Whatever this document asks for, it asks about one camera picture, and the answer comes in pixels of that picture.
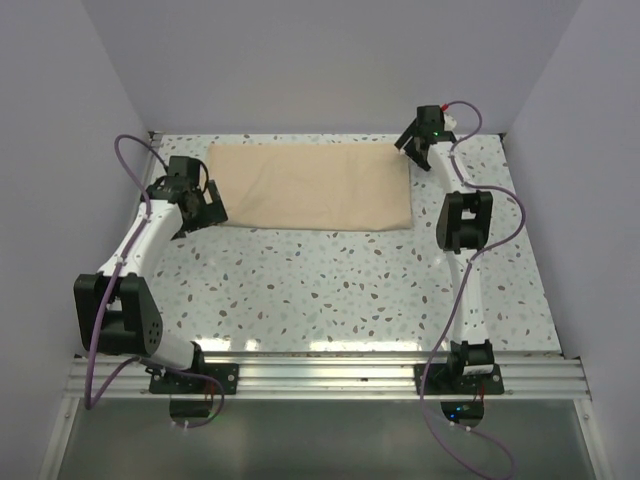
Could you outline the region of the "beige cloth wrap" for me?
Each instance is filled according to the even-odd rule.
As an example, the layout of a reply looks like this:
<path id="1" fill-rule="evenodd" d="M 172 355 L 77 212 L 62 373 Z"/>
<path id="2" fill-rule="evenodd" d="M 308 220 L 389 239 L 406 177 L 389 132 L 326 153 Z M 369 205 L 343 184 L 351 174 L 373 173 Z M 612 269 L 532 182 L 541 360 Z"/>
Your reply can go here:
<path id="1" fill-rule="evenodd" d="M 230 226 L 375 232 L 412 225 L 408 160 L 390 144 L 210 144 L 207 165 Z"/>

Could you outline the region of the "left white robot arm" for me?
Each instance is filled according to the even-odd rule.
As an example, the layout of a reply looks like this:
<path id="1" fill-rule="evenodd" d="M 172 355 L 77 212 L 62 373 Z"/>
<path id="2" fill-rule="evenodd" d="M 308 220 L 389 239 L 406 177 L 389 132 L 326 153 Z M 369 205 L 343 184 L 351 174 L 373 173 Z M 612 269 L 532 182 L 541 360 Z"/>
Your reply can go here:
<path id="1" fill-rule="evenodd" d="M 216 184 L 204 163 L 172 156 L 168 170 L 142 195 L 134 224 L 116 252 L 94 274 L 81 274 L 73 292 L 84 348 L 130 356 L 173 368 L 185 392 L 201 390 L 207 367 L 198 347 L 170 334 L 152 296 L 150 282 L 170 242 L 227 221 Z"/>

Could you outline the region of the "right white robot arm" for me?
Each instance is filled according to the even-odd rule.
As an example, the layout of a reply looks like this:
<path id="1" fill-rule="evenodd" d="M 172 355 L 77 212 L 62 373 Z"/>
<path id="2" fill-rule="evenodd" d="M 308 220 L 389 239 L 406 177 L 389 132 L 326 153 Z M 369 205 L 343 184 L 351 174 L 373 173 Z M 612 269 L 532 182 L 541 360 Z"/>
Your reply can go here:
<path id="1" fill-rule="evenodd" d="M 451 158 L 456 137 L 438 105 L 419 106 L 395 147 L 444 190 L 436 224 L 436 243 L 445 253 L 454 288 L 454 317 L 448 331 L 450 353 L 445 379 L 451 389 L 468 392 L 494 368 L 494 356 L 482 312 L 481 272 L 472 257 L 489 240 L 493 196 L 470 185 L 466 169 Z"/>

